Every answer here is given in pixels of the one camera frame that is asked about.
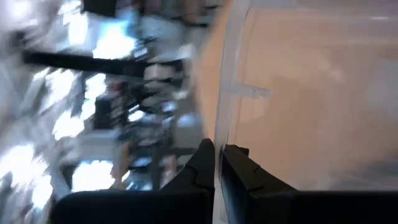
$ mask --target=beige surface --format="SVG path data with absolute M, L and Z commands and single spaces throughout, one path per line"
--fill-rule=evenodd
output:
M 210 138 L 227 20 L 225 10 L 194 66 Z M 300 189 L 335 188 L 336 180 L 395 157 L 398 51 L 388 22 L 251 10 L 238 81 L 272 94 L 236 100 L 229 143 L 250 148 L 252 159 Z

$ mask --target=clear plastic container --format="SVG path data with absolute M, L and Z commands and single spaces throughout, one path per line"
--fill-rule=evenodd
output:
M 215 146 L 300 190 L 398 189 L 396 1 L 240 0 Z

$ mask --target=transparent plastic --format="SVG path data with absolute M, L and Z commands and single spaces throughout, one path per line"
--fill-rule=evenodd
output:
M 215 146 L 302 190 L 396 190 L 395 1 L 240 0 L 229 12 Z

